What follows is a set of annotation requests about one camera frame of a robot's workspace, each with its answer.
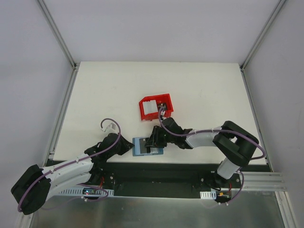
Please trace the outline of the red plastic bin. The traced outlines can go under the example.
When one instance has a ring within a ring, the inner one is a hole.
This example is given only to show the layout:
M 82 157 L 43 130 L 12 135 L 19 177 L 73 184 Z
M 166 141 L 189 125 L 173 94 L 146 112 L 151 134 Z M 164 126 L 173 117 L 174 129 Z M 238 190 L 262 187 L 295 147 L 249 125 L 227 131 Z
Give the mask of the red plastic bin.
M 160 108 L 164 108 L 164 116 L 170 117 L 174 112 L 169 93 L 144 97 L 139 102 L 140 117 L 142 121 L 152 121 L 158 118 Z

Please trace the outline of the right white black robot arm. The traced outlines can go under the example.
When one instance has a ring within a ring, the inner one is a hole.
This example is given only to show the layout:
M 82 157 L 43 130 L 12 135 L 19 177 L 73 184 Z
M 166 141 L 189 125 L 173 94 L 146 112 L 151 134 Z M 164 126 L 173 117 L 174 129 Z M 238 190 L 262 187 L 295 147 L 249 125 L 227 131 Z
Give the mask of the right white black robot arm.
M 215 172 L 214 183 L 223 188 L 230 183 L 236 171 L 249 164 L 259 140 L 232 121 L 225 121 L 216 129 L 196 131 L 181 128 L 170 117 L 163 119 L 160 126 L 153 127 L 145 147 L 165 148 L 168 143 L 189 150 L 217 147 L 225 155 L 225 159 Z

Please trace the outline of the blue leather card holder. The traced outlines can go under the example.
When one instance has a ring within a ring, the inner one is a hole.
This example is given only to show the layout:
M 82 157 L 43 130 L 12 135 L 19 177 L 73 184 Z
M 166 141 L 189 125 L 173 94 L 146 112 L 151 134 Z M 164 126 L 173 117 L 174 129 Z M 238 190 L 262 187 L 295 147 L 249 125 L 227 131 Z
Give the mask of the blue leather card holder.
M 163 148 L 146 146 L 147 140 L 148 138 L 145 137 L 133 138 L 133 157 L 163 155 Z

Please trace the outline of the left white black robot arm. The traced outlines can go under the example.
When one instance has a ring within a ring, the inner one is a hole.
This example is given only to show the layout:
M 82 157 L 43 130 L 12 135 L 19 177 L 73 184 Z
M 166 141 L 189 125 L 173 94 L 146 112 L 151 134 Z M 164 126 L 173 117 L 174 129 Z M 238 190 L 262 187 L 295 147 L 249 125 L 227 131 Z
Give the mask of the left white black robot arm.
M 37 164 L 30 166 L 11 188 L 18 212 L 32 214 L 55 194 L 74 185 L 97 184 L 101 165 L 114 155 L 124 155 L 133 147 L 134 144 L 123 136 L 109 133 L 74 159 L 42 168 Z

